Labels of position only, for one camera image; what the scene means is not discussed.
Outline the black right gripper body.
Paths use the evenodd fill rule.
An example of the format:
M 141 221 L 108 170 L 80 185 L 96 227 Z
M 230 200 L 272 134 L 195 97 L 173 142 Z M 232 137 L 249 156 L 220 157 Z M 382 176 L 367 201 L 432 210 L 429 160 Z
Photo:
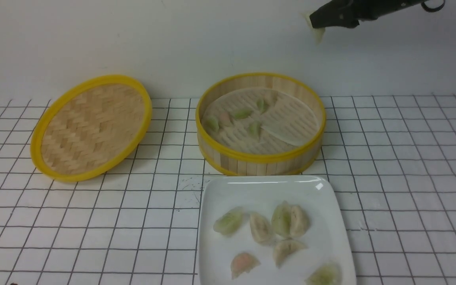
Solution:
M 353 0 L 347 11 L 347 19 L 350 22 L 373 21 L 416 5 L 426 8 L 425 0 Z

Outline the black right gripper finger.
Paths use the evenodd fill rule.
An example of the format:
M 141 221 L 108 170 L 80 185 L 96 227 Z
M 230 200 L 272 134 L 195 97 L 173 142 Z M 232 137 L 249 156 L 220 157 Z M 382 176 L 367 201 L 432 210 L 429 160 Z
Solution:
M 328 2 L 312 13 L 311 18 L 356 19 L 353 2 Z
M 320 18 L 311 18 L 312 27 L 315 29 L 322 29 L 328 27 L 342 27 L 347 29 L 354 29 L 359 26 L 359 21 L 357 19 L 320 19 Z

